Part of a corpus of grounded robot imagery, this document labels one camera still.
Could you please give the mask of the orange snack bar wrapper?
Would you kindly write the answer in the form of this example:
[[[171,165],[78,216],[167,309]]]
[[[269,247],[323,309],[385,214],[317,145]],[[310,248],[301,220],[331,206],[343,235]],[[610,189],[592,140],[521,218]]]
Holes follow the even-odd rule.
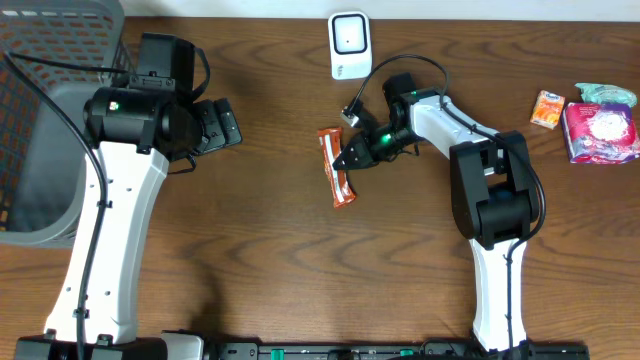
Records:
[[[333,207],[341,208],[356,199],[356,193],[352,190],[344,170],[335,170],[333,164],[341,154],[340,127],[325,128],[317,132],[323,152],[324,171],[331,186]]]

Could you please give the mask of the small orange yellow packet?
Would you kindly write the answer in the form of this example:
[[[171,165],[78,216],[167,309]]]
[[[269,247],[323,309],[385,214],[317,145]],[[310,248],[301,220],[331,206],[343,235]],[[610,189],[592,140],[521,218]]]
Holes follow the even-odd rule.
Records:
[[[530,122],[553,130],[559,123],[566,98],[541,90],[536,98]]]

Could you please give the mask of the red purple noodle packet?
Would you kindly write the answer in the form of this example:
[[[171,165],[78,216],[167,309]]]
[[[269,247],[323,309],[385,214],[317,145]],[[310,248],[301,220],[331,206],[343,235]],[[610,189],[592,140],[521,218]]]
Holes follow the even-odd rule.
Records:
[[[571,163],[624,164],[639,157],[639,134],[628,105],[569,103],[562,128]]]

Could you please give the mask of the teal snack packet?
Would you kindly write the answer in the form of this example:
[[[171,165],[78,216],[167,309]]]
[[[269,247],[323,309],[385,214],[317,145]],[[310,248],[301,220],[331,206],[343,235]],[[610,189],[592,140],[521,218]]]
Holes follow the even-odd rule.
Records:
[[[576,83],[575,87],[580,90],[581,98],[585,103],[623,104],[630,108],[638,103],[638,98],[632,91],[619,86],[598,83]]]

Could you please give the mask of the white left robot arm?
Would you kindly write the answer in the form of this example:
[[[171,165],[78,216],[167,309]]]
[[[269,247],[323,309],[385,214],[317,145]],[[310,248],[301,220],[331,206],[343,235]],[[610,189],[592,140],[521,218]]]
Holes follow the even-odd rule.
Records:
[[[85,153],[84,198],[63,287],[44,330],[17,341],[19,359],[209,359],[203,336],[137,334],[137,293],[153,207],[177,160],[242,140],[230,103],[207,100],[194,68],[204,51],[146,33],[135,71],[116,70],[73,135]]]

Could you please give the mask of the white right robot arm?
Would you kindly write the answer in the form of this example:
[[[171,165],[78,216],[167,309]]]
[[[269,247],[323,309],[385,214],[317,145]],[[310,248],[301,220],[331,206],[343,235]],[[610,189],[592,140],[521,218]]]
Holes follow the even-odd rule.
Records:
[[[389,78],[383,94],[389,108],[385,126],[359,100],[342,110],[343,120],[358,132],[334,158],[333,168],[371,168],[420,141],[439,150],[449,161],[454,222],[474,261],[476,350],[496,359],[532,357],[521,316],[521,267],[542,206],[524,137],[477,123],[445,90],[419,89],[408,73]]]

